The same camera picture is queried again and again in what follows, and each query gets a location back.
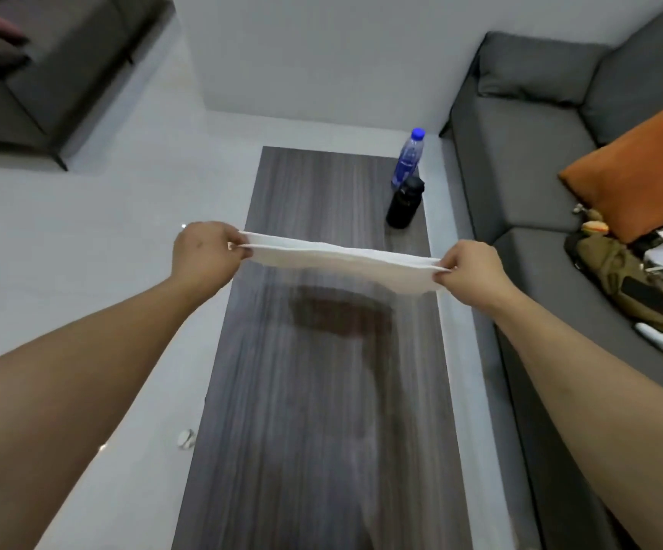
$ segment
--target forearm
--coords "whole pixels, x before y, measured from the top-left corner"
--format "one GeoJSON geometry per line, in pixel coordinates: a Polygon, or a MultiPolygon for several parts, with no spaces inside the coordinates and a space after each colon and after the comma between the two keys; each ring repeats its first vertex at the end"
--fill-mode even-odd
{"type": "Polygon", "coordinates": [[[519,292],[491,315],[594,490],[645,550],[663,548],[663,388],[519,292]]]}
{"type": "Polygon", "coordinates": [[[197,304],[167,281],[0,357],[0,548],[36,545],[197,304]]]}

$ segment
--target sofa leg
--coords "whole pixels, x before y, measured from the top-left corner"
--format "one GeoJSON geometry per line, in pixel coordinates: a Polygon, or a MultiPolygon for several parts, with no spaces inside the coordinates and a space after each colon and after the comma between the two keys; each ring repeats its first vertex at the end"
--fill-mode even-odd
{"type": "Polygon", "coordinates": [[[445,136],[448,131],[451,130],[451,118],[444,124],[444,128],[441,129],[441,132],[438,134],[439,137],[445,136]]]}
{"type": "Polygon", "coordinates": [[[67,168],[67,166],[66,166],[66,162],[64,162],[61,159],[61,156],[59,156],[58,154],[53,152],[51,154],[51,158],[53,159],[54,162],[56,162],[58,164],[59,168],[63,169],[64,171],[69,171],[69,168],[67,168]]]}

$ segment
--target hand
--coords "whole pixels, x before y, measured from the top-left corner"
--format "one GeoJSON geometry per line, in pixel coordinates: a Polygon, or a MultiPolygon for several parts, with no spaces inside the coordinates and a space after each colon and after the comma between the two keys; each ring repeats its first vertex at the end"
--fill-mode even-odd
{"type": "Polygon", "coordinates": [[[449,249],[439,266],[451,271],[434,274],[435,282],[465,305],[488,314],[521,295],[504,272],[497,250],[487,243],[459,241],[449,249]]]}
{"type": "Polygon", "coordinates": [[[171,281],[190,291],[203,304],[229,283],[240,263],[252,256],[238,245],[247,238],[222,222],[193,222],[173,242],[171,281]]]}

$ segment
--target white wall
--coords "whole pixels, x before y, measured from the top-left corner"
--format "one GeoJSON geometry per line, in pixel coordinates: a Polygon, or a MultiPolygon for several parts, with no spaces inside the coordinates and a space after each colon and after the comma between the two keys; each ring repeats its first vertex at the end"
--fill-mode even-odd
{"type": "Polygon", "coordinates": [[[491,29],[616,43],[663,0],[176,0],[209,109],[436,129],[491,29]]]}

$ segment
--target person's left hand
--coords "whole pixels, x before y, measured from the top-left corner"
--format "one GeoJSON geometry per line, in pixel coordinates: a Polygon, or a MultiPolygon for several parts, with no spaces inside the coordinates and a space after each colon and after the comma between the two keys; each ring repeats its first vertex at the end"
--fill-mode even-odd
{"type": "Polygon", "coordinates": [[[240,263],[252,255],[250,249],[238,247],[247,242],[237,228],[227,223],[190,223],[173,243],[170,279],[188,289],[202,304],[227,285],[240,263]]]}

